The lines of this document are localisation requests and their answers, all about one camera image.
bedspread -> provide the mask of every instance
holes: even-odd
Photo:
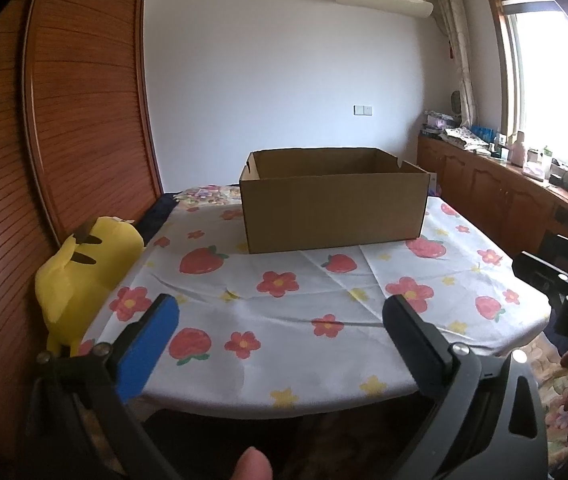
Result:
[[[179,325],[142,392],[157,407],[271,418],[408,394],[416,385],[381,320],[392,294],[478,354],[526,344],[548,321],[547,298],[439,198],[416,240],[271,254],[248,254],[237,188],[178,198],[81,347],[113,342],[173,295]]]

yellow plush toy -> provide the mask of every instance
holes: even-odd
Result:
[[[140,234],[127,222],[101,217],[66,238],[57,254],[35,275],[35,293],[48,327],[46,348],[62,346],[77,355],[81,338],[109,293],[144,250]]]

wall socket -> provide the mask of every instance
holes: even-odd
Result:
[[[353,106],[353,115],[373,115],[373,107],[355,105]]]

cardboard box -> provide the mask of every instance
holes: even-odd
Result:
[[[249,155],[240,177],[251,253],[419,237],[429,174],[376,148]]]

white wall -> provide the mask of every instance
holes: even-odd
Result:
[[[470,70],[480,126],[502,127],[502,80],[497,35],[488,0],[464,0],[470,36]]]
[[[237,182],[265,148],[377,146],[414,160],[420,114],[450,110],[456,87],[432,18],[334,0],[145,0],[144,20],[166,191]]]

